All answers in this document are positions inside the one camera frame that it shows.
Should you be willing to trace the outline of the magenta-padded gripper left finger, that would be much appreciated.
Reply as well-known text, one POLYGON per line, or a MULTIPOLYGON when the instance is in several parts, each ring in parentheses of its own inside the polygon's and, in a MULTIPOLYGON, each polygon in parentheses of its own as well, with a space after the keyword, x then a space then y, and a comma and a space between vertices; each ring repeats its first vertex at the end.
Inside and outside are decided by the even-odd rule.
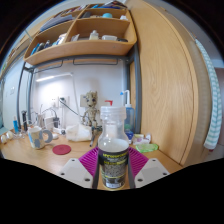
POLYGON ((59 176, 81 187, 96 189, 99 180, 98 148, 91 149, 79 159, 69 159, 59 176))

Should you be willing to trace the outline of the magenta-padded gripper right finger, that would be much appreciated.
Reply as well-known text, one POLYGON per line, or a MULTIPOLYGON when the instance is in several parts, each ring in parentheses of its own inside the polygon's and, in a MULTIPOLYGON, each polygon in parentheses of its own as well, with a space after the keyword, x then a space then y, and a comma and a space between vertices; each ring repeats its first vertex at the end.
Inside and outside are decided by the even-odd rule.
POLYGON ((148 159, 134 148, 129 148, 128 179, 131 189, 140 188, 169 175, 156 158, 148 159))

